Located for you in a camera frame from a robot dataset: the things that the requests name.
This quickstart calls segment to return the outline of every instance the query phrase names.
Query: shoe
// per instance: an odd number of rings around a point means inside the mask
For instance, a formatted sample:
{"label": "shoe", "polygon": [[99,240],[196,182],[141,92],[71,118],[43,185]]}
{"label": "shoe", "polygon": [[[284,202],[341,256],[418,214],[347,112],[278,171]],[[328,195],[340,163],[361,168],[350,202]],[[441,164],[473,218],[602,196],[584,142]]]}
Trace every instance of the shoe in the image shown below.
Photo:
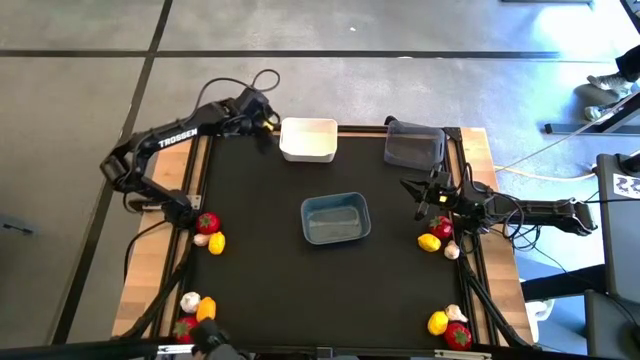
{"label": "shoe", "polygon": [[601,90],[612,90],[619,96],[627,96],[631,93],[632,82],[628,82],[619,73],[604,76],[587,76],[587,81],[591,85]]}
{"label": "shoe", "polygon": [[607,107],[607,106],[604,106],[604,105],[587,106],[586,108],[584,108],[584,116],[589,121],[594,121],[594,122],[597,122],[597,123],[601,123],[601,122],[603,122],[603,121],[605,121],[605,120],[607,120],[607,119],[609,119],[609,118],[611,118],[613,116],[614,111],[610,111],[604,117],[602,116],[610,108],[611,107]]}

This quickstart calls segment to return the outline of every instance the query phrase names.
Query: white cable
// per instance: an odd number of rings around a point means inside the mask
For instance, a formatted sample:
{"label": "white cable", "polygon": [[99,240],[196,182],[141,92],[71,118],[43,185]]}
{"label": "white cable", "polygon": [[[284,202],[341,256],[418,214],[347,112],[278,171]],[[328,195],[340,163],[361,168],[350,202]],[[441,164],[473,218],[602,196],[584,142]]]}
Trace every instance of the white cable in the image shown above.
{"label": "white cable", "polygon": [[509,169],[509,168],[507,168],[505,166],[500,166],[500,165],[495,165],[494,169],[496,169],[496,172],[504,170],[504,171],[512,172],[514,174],[530,177],[530,178],[533,178],[533,179],[548,180],[548,181],[558,181],[558,182],[582,181],[582,180],[586,180],[586,179],[589,179],[591,177],[596,176],[596,174],[591,173],[591,174],[582,175],[582,176],[576,176],[576,177],[572,177],[572,178],[558,178],[558,177],[553,177],[553,176],[544,176],[544,175],[531,174],[531,173],[520,171],[520,170],[516,170],[516,169]]}
{"label": "white cable", "polygon": [[[626,98],[622,99],[622,101],[620,101],[619,103],[615,104],[612,108],[610,108],[610,109],[608,109],[607,111],[605,111],[605,113],[604,113],[604,114],[602,114],[602,116],[601,116],[601,117],[605,117],[605,116],[607,116],[609,113],[612,113],[612,112],[615,114],[615,112],[617,112],[617,111],[618,111],[618,109],[619,109],[620,107],[622,107],[622,105],[626,104],[626,103],[627,103],[627,101],[631,100],[631,98],[633,98],[634,96],[640,96],[640,95],[634,94],[634,95],[631,95],[631,96],[627,96]],[[511,164],[509,164],[509,165],[507,165],[507,166],[503,166],[503,167],[502,167],[502,169],[496,170],[496,172],[500,172],[500,171],[502,171],[502,170],[509,169],[509,168],[511,168],[511,167],[512,167],[512,166],[514,166],[514,165],[520,164],[521,162],[523,162],[523,161],[525,161],[525,160],[528,160],[529,158],[532,158],[532,157],[534,157],[534,156],[536,156],[536,155],[540,154],[541,152],[543,152],[543,151],[545,151],[545,150],[547,150],[547,149],[549,149],[549,148],[551,148],[551,147],[553,147],[553,146],[556,146],[556,145],[558,145],[559,143],[561,143],[561,142],[563,142],[563,141],[565,141],[565,140],[567,140],[567,139],[569,139],[569,138],[572,138],[572,137],[574,137],[574,136],[576,136],[576,135],[580,134],[581,132],[583,132],[583,131],[587,130],[588,128],[592,127],[593,125],[596,125],[596,122],[595,122],[595,121],[594,121],[594,122],[590,122],[590,123],[586,124],[585,126],[581,127],[580,129],[578,129],[578,130],[576,130],[576,131],[572,132],[571,134],[569,134],[569,135],[567,135],[567,136],[565,136],[565,137],[561,138],[561,139],[560,139],[560,140],[558,140],[558,141],[555,141],[555,142],[553,142],[553,143],[551,143],[551,144],[549,144],[549,145],[547,145],[547,146],[543,147],[542,149],[540,149],[540,150],[538,150],[538,151],[534,152],[533,154],[527,155],[527,156],[523,157],[522,159],[520,159],[520,160],[518,160],[518,161],[515,161],[515,162],[513,162],[513,163],[511,163]]]}

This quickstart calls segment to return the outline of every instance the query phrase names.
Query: yellow pepper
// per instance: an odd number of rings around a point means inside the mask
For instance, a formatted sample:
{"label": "yellow pepper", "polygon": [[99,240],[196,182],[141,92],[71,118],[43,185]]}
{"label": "yellow pepper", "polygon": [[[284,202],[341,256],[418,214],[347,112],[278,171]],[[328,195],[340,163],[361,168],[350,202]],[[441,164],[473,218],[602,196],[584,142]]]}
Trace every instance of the yellow pepper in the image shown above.
{"label": "yellow pepper", "polygon": [[424,251],[434,252],[440,249],[440,239],[432,234],[423,234],[418,238],[418,246]]}
{"label": "yellow pepper", "polygon": [[226,244],[226,240],[222,232],[217,232],[211,235],[211,239],[209,239],[209,252],[213,255],[220,255],[222,251],[224,251],[224,245]]}
{"label": "yellow pepper", "polygon": [[442,335],[445,330],[447,330],[447,325],[449,324],[449,318],[444,311],[436,311],[429,318],[429,322],[427,323],[427,330],[431,335]]}
{"label": "yellow pepper", "polygon": [[208,296],[200,300],[198,310],[196,311],[196,320],[198,320],[198,322],[201,322],[206,318],[211,320],[216,318],[216,302]]}

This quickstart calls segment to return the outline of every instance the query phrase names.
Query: yellow lemon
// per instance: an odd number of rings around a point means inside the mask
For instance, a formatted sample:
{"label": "yellow lemon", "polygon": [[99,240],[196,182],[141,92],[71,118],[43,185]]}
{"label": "yellow lemon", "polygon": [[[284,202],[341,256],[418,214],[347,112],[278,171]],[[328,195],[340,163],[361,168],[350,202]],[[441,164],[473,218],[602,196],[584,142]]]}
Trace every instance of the yellow lemon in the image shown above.
{"label": "yellow lemon", "polygon": [[429,322],[427,323],[427,330],[431,335],[442,335],[445,330],[447,330],[447,325],[449,324],[449,318],[444,311],[436,311],[429,318]]}
{"label": "yellow lemon", "polygon": [[209,239],[209,252],[213,255],[220,255],[222,251],[224,251],[224,245],[226,244],[226,240],[222,232],[217,232],[211,235],[211,239]]}
{"label": "yellow lemon", "polygon": [[440,239],[432,234],[423,234],[418,238],[418,245],[424,251],[434,252],[440,249]]}

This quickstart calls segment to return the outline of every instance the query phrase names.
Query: concrete floor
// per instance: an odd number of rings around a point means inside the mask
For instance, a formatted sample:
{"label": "concrete floor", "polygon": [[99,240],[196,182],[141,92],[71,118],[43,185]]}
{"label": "concrete floor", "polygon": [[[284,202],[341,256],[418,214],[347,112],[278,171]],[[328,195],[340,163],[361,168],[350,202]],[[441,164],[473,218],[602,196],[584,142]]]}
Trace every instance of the concrete floor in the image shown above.
{"label": "concrete floor", "polygon": [[[162,4],[5,0],[0,50],[144,50]],[[592,8],[497,0],[175,1],[160,49],[558,51],[575,61],[156,59],[135,129],[187,115],[209,78],[249,80],[272,67],[282,83],[269,98],[283,116],[381,124],[393,114],[431,126],[485,127],[495,163],[505,165],[556,139],[541,133],[542,124],[580,123],[585,105],[612,100],[581,85],[588,74],[615,71],[612,57],[639,42],[625,16],[617,0]],[[594,59],[605,61],[583,61]],[[118,137],[142,62],[0,58],[0,212],[39,229],[33,237],[0,233],[0,347],[43,344],[51,333],[102,182],[98,164]],[[239,91],[220,84],[206,98]],[[601,152],[639,147],[637,138],[576,137],[518,168],[576,176]],[[594,179],[559,184],[503,172],[499,182],[502,191],[532,199],[596,191]],[[110,207],[70,341],[110,335],[124,249],[139,220],[119,202]],[[598,234],[545,229],[539,247],[566,268],[602,262]],[[518,256],[557,266],[535,252]],[[25,322],[25,311],[39,320]]]}

